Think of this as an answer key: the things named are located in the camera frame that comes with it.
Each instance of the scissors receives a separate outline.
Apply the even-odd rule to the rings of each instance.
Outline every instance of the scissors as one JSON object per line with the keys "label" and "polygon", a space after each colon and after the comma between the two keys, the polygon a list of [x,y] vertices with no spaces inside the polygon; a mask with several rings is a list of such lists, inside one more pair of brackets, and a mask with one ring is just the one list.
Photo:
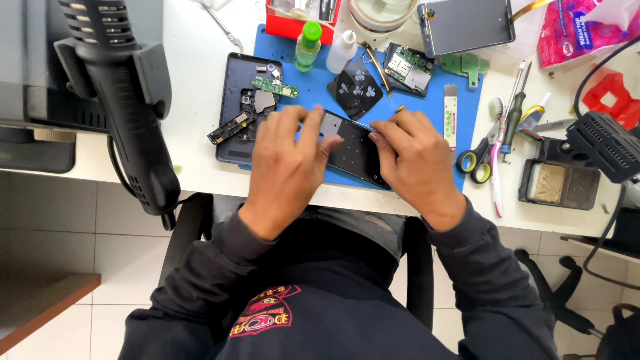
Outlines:
{"label": "scissors", "polygon": [[[496,121],[495,125],[489,130],[489,133],[480,140],[480,144],[473,150],[462,152],[456,161],[456,167],[463,174],[470,174],[471,180],[476,184],[484,184],[491,176],[491,165],[489,165],[489,155],[491,154],[492,145],[498,138],[500,130],[500,121]],[[478,170],[482,170],[484,174],[478,177]]]}

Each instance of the blue silicone mat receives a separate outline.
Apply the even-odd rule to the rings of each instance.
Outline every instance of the blue silicone mat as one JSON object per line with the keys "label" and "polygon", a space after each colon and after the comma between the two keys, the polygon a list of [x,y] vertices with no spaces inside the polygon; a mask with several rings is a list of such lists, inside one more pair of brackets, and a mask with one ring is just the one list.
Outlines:
{"label": "blue silicone mat", "polygon": [[[308,72],[298,71],[298,69],[293,65],[293,60],[287,63],[287,60],[295,53],[295,50],[295,40],[267,35],[264,33],[264,24],[258,26],[258,31],[255,36],[253,55],[282,62],[284,67],[282,82],[297,86],[300,91],[300,95],[295,99],[288,96],[280,96],[278,109],[287,105],[302,105],[309,109],[315,104],[321,104],[324,109],[348,119],[348,116],[344,113],[340,105],[338,105],[338,102],[326,89],[326,85],[337,76],[327,70],[324,65],[326,55],[329,53],[329,46],[322,46],[316,62],[314,63],[313,69]],[[361,55],[364,51],[365,49],[363,47],[359,47],[358,53],[354,57],[353,61],[361,61]],[[376,56],[380,61],[384,61],[385,59],[385,54],[379,51],[376,51]],[[380,74],[378,74],[375,65],[370,63],[367,64],[366,67],[367,70],[376,78],[378,84],[382,83],[382,78],[380,77]],[[427,115],[436,130],[442,134],[442,128],[444,126],[444,86],[449,84],[457,85],[458,134],[456,138],[456,145],[459,154],[464,150],[468,150],[471,146],[478,104],[480,102],[480,91],[483,83],[484,79],[481,76],[478,87],[469,88],[467,78],[444,72],[438,65],[436,65],[434,75],[429,82],[429,88],[425,98],[409,95],[399,90],[394,90],[394,95],[391,98],[388,98],[386,89],[381,85],[380,87],[383,88],[384,97],[362,118],[360,118],[359,122],[368,125],[370,122],[375,120],[387,120],[394,115],[396,109],[398,109],[400,105],[404,105],[407,110],[419,110]],[[458,171],[454,171],[454,180],[458,190],[462,191],[462,186],[465,182],[464,175]],[[355,176],[351,176],[330,167],[328,167],[327,171],[324,173],[324,181],[327,183],[359,186],[362,188],[381,189]]]}

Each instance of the red plastic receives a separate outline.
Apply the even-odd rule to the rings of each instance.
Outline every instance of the red plastic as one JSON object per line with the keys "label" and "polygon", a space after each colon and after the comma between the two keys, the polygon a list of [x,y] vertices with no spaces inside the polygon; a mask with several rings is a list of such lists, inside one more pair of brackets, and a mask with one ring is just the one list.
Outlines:
{"label": "red plastic", "polygon": [[[617,98],[616,103],[611,107],[600,101],[607,93],[611,93]],[[619,72],[605,75],[599,83],[584,94],[582,102],[591,111],[599,111],[611,115],[627,130],[631,130],[638,125],[640,100],[631,97],[629,91],[625,88],[622,74]]]}
{"label": "red plastic", "polygon": [[[271,0],[266,0],[265,7],[267,9],[267,34],[276,35],[277,37],[297,39],[298,36],[302,34],[302,27],[305,25],[305,21],[276,15],[276,11],[268,7],[270,4]],[[333,21],[330,22],[331,26],[335,26],[335,22],[338,19],[339,10],[340,0],[336,0]],[[322,36],[320,37],[320,43],[323,45],[331,45],[331,43],[333,42],[333,30],[322,24],[320,24],[320,26],[322,27]]]}

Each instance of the pink tissue package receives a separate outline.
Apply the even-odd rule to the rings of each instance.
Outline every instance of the pink tissue package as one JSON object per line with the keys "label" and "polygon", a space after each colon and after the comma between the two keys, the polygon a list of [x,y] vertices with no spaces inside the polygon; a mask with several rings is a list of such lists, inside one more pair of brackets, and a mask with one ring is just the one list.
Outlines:
{"label": "pink tissue package", "polygon": [[597,21],[581,22],[601,0],[557,0],[547,6],[538,40],[540,67],[555,67],[570,61],[581,65],[595,56],[615,50],[640,34],[640,10],[626,31]]}

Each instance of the black chair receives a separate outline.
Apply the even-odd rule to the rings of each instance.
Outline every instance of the black chair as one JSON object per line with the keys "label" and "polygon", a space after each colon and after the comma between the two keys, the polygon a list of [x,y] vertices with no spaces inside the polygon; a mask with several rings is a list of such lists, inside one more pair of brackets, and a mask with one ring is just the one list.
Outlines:
{"label": "black chair", "polygon": [[[608,326],[605,332],[599,331],[589,319],[566,307],[566,303],[573,295],[582,278],[582,268],[576,264],[573,258],[570,256],[560,258],[560,265],[571,272],[558,289],[552,291],[540,268],[529,257],[529,253],[526,250],[516,250],[515,256],[519,262],[529,269],[538,288],[543,307],[553,312],[556,321],[560,321],[578,332],[594,335],[600,339],[600,344],[595,354],[566,354],[563,356],[563,360],[640,359],[640,308],[630,304],[614,306],[612,311],[615,323]],[[629,310],[633,314],[625,318],[622,314],[623,309]]]}
{"label": "black chair", "polygon": [[[204,235],[211,241],[213,223],[213,195],[200,193],[185,202],[164,256],[158,286],[182,264],[182,258],[194,241]],[[419,218],[407,219],[403,233],[403,252],[408,257],[406,307],[429,330],[433,328],[433,253],[427,233]]]}

